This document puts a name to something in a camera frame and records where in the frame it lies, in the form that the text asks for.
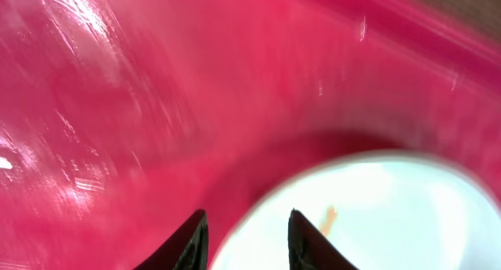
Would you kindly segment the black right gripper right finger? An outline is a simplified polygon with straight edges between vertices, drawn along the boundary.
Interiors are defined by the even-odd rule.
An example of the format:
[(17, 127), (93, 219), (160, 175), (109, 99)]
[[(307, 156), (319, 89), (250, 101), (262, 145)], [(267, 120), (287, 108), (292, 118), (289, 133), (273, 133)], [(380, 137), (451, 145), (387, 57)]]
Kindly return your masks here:
[(290, 270), (357, 270), (298, 210), (288, 221)]

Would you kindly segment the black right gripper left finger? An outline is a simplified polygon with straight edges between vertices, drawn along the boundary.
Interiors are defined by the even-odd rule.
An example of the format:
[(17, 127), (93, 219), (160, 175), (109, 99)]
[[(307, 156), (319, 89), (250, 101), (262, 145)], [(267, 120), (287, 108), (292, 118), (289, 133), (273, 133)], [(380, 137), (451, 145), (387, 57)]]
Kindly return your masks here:
[(135, 270), (207, 270), (206, 211), (196, 210)]

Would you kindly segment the white plate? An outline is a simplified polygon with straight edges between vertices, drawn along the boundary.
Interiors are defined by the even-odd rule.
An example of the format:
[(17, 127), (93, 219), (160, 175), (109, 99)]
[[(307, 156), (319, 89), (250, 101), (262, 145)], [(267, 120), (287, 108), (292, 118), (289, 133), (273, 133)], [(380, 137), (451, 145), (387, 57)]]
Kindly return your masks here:
[(213, 269), (286, 269), (300, 211), (360, 269), (497, 269), (500, 202), (473, 172), (418, 153), (356, 153), (264, 195), (229, 231)]

